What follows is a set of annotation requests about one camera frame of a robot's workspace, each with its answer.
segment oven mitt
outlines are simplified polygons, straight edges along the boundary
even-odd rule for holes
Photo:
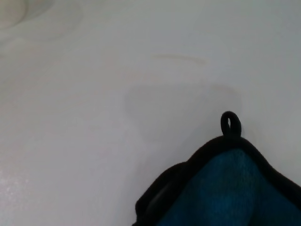
[[[301,187],[241,137],[234,113],[221,126],[223,136],[155,180],[133,226],[301,226]]]

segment white countertop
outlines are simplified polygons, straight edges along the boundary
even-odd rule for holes
[[[131,225],[140,195],[221,135],[226,110],[301,185],[300,12],[299,0],[31,0],[0,32],[0,225]]]

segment hanging loop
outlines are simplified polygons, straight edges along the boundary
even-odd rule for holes
[[[233,112],[225,112],[222,114],[221,127],[224,136],[229,134],[241,136],[241,123],[238,116]]]

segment blue fabric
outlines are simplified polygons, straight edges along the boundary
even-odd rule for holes
[[[190,180],[157,226],[301,226],[301,211],[233,149]]]

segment black trim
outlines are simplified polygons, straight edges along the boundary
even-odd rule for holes
[[[134,223],[133,226],[154,226],[173,205],[186,184],[197,172],[199,172],[212,158],[233,148],[239,148],[243,150],[255,162],[261,174],[280,193],[282,193],[289,201],[291,201],[296,205],[298,209],[301,210],[301,187],[272,168],[267,160],[249,141],[241,138],[240,135],[238,136],[239,133],[237,132],[239,132],[239,128],[236,127],[235,130],[232,130],[236,133],[229,133],[229,131],[231,131],[232,129],[232,126],[237,125],[235,118],[231,118],[230,122],[230,129],[225,130],[227,132],[224,133],[224,136],[214,138],[203,145],[201,148],[199,148],[188,161],[181,163],[181,167],[176,167],[176,173],[171,173],[167,177],[166,172],[168,173],[173,171],[172,169],[168,169],[159,178],[157,178],[157,180],[150,186],[150,188],[141,198],[142,200],[144,199],[147,201],[144,202],[141,201],[141,199],[138,201],[140,203],[144,203],[142,205],[143,208],[141,208],[142,211],[140,212],[140,204],[138,204],[137,202],[136,210],[138,210],[137,214],[139,213],[139,216],[137,218],[137,222]],[[163,195],[160,195],[155,204],[149,207],[148,204],[155,195],[155,193],[151,191],[160,191],[162,189],[162,186],[166,185],[168,182],[170,183],[170,185],[163,193]]]

